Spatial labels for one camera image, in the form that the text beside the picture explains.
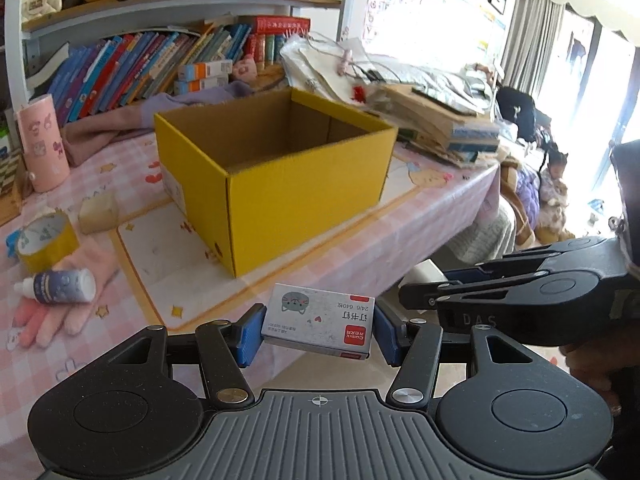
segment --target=gray curtain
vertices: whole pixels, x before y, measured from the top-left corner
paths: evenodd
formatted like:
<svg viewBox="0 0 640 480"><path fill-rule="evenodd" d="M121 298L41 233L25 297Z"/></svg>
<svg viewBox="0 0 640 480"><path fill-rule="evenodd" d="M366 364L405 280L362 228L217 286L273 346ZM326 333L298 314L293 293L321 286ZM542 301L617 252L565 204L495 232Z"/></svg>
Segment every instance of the gray curtain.
<svg viewBox="0 0 640 480"><path fill-rule="evenodd" d="M502 56L506 86L538 97L563 13L551 0L516 0Z"/></svg>

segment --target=beige block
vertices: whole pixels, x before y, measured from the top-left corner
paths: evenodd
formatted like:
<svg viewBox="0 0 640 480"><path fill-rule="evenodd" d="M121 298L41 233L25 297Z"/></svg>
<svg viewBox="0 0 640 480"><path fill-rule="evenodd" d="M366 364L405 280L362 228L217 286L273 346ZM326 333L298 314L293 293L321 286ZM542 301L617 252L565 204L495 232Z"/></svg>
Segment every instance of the beige block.
<svg viewBox="0 0 640 480"><path fill-rule="evenodd" d="M82 234L108 231L118 225L118 202L113 191L82 201L78 223Z"/></svg>

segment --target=bottle label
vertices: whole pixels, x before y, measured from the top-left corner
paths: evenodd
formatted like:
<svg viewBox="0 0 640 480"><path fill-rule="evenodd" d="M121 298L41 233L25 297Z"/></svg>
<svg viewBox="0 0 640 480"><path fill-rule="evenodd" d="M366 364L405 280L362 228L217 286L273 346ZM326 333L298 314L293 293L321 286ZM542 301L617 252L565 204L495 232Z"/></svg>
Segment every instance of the bottle label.
<svg viewBox="0 0 640 480"><path fill-rule="evenodd" d="M81 270L47 270L33 277L33 292L38 303L81 303L86 301L82 290Z"/></svg>

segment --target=adhesive tape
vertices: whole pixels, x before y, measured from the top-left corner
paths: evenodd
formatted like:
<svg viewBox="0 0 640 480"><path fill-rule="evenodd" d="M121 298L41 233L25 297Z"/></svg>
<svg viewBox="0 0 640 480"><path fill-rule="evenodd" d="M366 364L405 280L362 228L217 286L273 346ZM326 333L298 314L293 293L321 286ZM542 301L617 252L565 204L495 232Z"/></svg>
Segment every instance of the adhesive tape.
<svg viewBox="0 0 640 480"><path fill-rule="evenodd" d="M20 232L16 253L31 274L53 267L79 247L69 217L60 209L36 218Z"/></svg>

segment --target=wooden shelf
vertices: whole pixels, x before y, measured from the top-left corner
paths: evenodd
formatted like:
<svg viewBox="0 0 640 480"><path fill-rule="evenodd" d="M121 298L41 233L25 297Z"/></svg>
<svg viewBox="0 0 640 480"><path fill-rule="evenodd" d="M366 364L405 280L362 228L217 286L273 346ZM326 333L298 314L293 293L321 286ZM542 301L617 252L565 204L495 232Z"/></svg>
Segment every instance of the wooden shelf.
<svg viewBox="0 0 640 480"><path fill-rule="evenodd" d="M39 38L64 28L76 27L94 20L112 18L139 12L140 10L161 10L184 7L188 17L188 8L194 6L226 6L239 4L267 4L271 6L315 7L320 9L339 9L340 0L101 0L90 4L61 10L22 25L22 31L31 38Z"/></svg>

